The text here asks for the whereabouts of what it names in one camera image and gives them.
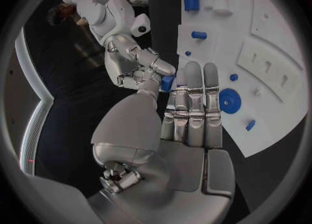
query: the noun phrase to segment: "humanoid robot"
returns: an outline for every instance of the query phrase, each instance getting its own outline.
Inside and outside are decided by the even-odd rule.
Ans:
[[[222,150],[217,67],[207,63],[204,80],[194,61],[178,70],[161,123],[160,85],[176,70],[131,37],[150,30],[148,17],[135,17],[126,0],[63,1],[76,6],[106,48],[112,82],[137,90],[107,113],[92,137],[95,161],[103,167],[103,190],[90,199],[98,215],[108,223],[221,222],[235,176]]]

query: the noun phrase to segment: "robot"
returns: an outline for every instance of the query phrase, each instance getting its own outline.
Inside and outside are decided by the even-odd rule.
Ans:
[[[92,137],[103,185],[89,199],[108,223],[215,223],[231,205],[235,176],[222,150],[218,72],[213,63],[179,69],[163,123],[157,98],[175,68],[132,38],[150,31],[126,0],[63,0],[74,5],[105,47],[105,65],[116,86],[137,93],[116,104]],[[203,95],[206,95],[206,106]]]

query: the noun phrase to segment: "blue object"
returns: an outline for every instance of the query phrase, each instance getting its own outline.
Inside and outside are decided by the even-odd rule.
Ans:
[[[228,114],[236,113],[242,105],[239,94],[233,89],[224,89],[219,93],[220,109]]]
[[[172,85],[174,78],[175,78],[175,75],[163,77],[161,80],[161,89],[165,91],[166,93],[168,93],[171,90],[171,85]]]
[[[255,124],[256,124],[256,121],[255,121],[255,120],[251,121],[251,122],[248,123],[248,125],[246,126],[246,130],[247,130],[247,131],[251,130],[251,129],[255,126]]]
[[[233,81],[233,82],[238,80],[238,75],[237,74],[231,74],[230,80]]]
[[[184,0],[184,10],[199,10],[199,0]]]
[[[193,31],[192,38],[206,39],[207,33]]]

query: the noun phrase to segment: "white robot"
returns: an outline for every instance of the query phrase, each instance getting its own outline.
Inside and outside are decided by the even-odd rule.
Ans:
[[[89,199],[98,215],[107,223],[221,222],[235,176],[222,150],[216,66],[205,65],[205,88],[198,63],[178,71],[161,123],[160,82],[176,71],[131,37],[150,30],[148,17],[135,17],[126,0],[63,1],[76,6],[106,48],[112,82],[138,90],[107,113],[92,137],[94,158],[104,168],[104,189]]]

